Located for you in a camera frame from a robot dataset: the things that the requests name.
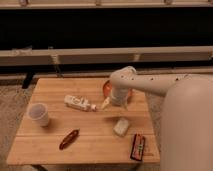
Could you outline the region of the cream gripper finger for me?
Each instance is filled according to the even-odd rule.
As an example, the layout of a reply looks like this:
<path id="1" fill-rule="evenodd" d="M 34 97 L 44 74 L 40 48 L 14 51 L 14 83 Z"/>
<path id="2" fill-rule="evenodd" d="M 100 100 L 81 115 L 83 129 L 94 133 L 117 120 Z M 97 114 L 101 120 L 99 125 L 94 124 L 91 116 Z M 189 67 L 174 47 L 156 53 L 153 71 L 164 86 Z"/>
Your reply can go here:
<path id="1" fill-rule="evenodd" d="M 128 104 L 126 102 L 124 103 L 123 107 L 125 110 L 128 110 Z"/>
<path id="2" fill-rule="evenodd" d="M 103 103 L 102 103 L 102 105 L 101 105 L 101 109 L 104 110 L 109 104 L 110 104 L 110 98 L 107 97 L 107 98 L 103 101 Z"/>

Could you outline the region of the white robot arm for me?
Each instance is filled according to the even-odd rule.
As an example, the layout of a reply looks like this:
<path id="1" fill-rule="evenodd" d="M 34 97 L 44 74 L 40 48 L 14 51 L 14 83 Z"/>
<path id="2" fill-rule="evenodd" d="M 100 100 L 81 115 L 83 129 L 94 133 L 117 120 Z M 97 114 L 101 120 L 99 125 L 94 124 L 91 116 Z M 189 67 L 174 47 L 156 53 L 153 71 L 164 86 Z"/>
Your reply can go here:
<path id="1" fill-rule="evenodd" d="M 127 103 L 136 89 L 164 98 L 161 171 L 213 171 L 213 75 L 139 75 L 132 66 L 110 75 L 109 101 Z"/>

